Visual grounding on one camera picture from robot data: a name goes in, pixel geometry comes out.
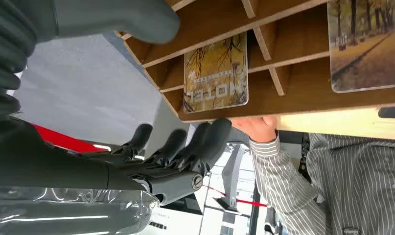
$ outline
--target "gray floor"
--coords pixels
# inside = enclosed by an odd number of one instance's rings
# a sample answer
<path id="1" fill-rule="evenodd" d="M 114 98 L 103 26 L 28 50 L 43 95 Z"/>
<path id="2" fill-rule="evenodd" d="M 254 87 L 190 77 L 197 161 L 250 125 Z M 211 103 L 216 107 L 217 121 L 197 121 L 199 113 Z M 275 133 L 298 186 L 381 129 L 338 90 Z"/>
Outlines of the gray floor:
<path id="1" fill-rule="evenodd" d="M 38 45 L 14 93 L 22 105 L 16 116 L 112 144 L 129 140 L 140 123 L 153 123 L 161 95 L 107 39 L 94 35 Z"/>

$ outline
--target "screw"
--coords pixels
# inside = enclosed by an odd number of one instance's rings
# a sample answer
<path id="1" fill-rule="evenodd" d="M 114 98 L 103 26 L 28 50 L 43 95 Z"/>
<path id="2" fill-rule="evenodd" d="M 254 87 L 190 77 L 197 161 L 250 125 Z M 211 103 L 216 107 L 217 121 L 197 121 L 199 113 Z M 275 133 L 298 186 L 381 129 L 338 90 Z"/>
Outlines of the screw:
<path id="1" fill-rule="evenodd" d="M 203 185 L 203 178 L 201 175 L 197 174 L 193 177 L 193 181 L 191 183 L 191 185 L 193 186 L 194 190 L 198 190 L 202 187 Z"/>

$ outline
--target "clear plastic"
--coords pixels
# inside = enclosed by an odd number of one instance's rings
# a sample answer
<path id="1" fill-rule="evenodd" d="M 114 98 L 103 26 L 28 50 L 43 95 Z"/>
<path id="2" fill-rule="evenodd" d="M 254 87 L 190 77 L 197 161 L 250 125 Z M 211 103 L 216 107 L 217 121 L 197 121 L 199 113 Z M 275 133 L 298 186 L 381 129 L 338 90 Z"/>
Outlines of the clear plastic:
<path id="1" fill-rule="evenodd" d="M 141 191 L 0 187 L 0 235 L 130 235 L 159 200 Z"/>

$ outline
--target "red object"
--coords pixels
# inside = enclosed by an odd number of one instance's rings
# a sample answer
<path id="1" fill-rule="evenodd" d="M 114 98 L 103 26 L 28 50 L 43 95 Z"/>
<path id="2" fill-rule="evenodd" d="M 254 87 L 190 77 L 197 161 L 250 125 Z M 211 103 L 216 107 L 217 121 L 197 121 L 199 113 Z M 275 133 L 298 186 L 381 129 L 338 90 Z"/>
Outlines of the red object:
<path id="1" fill-rule="evenodd" d="M 69 149 L 78 153 L 87 153 L 87 152 L 103 152 L 106 151 L 103 148 L 97 148 L 93 144 L 80 141 L 78 139 L 72 138 L 70 136 L 63 135 L 59 132 L 49 130 L 42 126 L 38 126 L 36 124 L 32 124 L 42 139 L 46 142 L 50 142 L 55 146 Z"/>
<path id="2" fill-rule="evenodd" d="M 226 196 L 226 194 L 225 194 L 224 192 L 221 192 L 221 191 L 219 191 L 219 190 L 217 190 L 217 189 L 214 189 L 214 188 L 209 187 L 209 186 L 206 186 L 206 185 L 203 185 L 203 186 L 205 186 L 205 187 L 207 187 L 207 188 L 209 188 L 209 189 L 212 189 L 212 190 L 214 190 L 214 191 L 216 191 L 216 192 L 222 194 L 223 196 Z M 236 202 L 251 204 L 251 205 L 254 205 L 254 206 L 256 206 L 256 207 L 268 207 L 268 205 L 262 204 L 262 203 L 260 203 L 260 202 L 251 202 L 251 201 L 245 201 L 245 200 L 240 200 L 240 199 L 236 199 Z"/>

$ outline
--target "striped shirt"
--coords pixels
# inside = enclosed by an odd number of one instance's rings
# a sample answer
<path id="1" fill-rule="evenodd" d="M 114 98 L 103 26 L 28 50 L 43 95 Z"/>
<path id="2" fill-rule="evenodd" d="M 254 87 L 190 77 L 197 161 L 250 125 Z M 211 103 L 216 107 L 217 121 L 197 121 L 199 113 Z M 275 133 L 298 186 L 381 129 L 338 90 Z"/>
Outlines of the striped shirt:
<path id="1" fill-rule="evenodd" d="M 395 141 L 310 134 L 310 184 L 279 149 L 251 141 L 259 193 L 289 234 L 395 235 Z"/>

